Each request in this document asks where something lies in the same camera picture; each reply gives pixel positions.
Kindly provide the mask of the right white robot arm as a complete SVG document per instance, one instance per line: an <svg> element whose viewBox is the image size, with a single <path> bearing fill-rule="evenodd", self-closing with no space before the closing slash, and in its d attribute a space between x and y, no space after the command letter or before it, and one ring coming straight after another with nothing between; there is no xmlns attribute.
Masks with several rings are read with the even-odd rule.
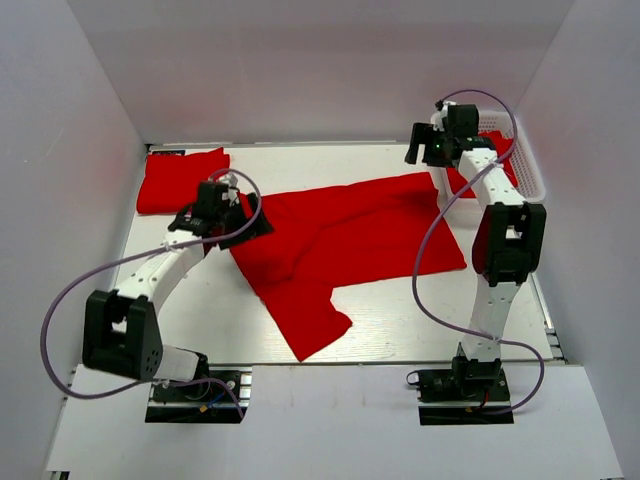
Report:
<svg viewBox="0 0 640 480"><path fill-rule="evenodd" d="M471 251L478 280L470 324L461 331L449 369L417 374L416 384L429 401L472 399L499 382L511 305L541 255L546 210L512 184L496 147L480 135L479 120L473 104L440 101L430 122L414 125L405 157L409 164L455 169L483 211Z"/></svg>

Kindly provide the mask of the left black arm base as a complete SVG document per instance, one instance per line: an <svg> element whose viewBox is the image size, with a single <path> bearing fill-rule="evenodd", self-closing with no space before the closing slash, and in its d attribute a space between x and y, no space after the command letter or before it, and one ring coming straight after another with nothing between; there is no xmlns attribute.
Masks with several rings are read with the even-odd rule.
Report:
<svg viewBox="0 0 640 480"><path fill-rule="evenodd" d="M175 387L167 383L153 385L145 414L149 424L240 424L232 392L245 414L251 395L252 369L250 367L211 368L209 377L225 384L205 382L188 387Z"/></svg>

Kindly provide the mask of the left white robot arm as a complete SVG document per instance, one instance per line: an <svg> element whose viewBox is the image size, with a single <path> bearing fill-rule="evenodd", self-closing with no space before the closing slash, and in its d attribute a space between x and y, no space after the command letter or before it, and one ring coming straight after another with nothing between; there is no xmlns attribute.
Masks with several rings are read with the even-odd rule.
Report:
<svg viewBox="0 0 640 480"><path fill-rule="evenodd" d="M195 201L168 226L159 250L113 290L96 290L87 299L83 364L139 381L173 381L191 399L205 396L212 377L204 355L164 344L158 314L212 249L226 250L272 231L259 195L242 194L235 171L201 182Z"/></svg>

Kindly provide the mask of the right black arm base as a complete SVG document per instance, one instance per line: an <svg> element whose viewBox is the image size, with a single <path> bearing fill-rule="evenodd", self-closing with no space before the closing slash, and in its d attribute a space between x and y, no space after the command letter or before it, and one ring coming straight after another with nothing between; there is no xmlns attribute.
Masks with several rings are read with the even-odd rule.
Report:
<svg viewBox="0 0 640 480"><path fill-rule="evenodd" d="M503 369L496 379L456 384L452 369L420 369L406 375L417 391L421 426L488 426L514 423Z"/></svg>

